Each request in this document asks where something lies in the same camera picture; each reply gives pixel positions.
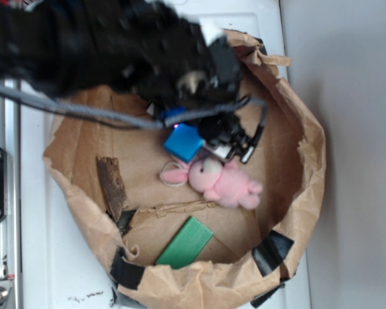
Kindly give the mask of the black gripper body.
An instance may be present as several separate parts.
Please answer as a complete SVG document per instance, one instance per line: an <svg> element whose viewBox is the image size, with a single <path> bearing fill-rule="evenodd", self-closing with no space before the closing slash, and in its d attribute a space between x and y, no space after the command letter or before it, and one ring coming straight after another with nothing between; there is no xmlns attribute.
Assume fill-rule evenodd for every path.
<svg viewBox="0 0 386 309"><path fill-rule="evenodd" d="M149 88L145 98L165 127L195 126L203 143L229 144L243 163L253 155L256 137L249 136L234 113L249 101L240 97L241 68L226 36L196 44L188 55L166 51L167 70Z"/></svg>

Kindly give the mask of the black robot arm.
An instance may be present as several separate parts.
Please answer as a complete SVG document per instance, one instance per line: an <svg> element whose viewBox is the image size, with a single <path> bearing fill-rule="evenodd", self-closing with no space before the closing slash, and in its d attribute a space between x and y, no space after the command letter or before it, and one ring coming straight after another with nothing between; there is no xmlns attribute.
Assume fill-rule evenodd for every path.
<svg viewBox="0 0 386 309"><path fill-rule="evenodd" d="M0 1L0 96L20 104L115 127L190 122L214 155L245 163L261 130L248 136L235 115L240 82L226 33L161 1ZM101 85L151 101L152 118L62 101Z"/></svg>

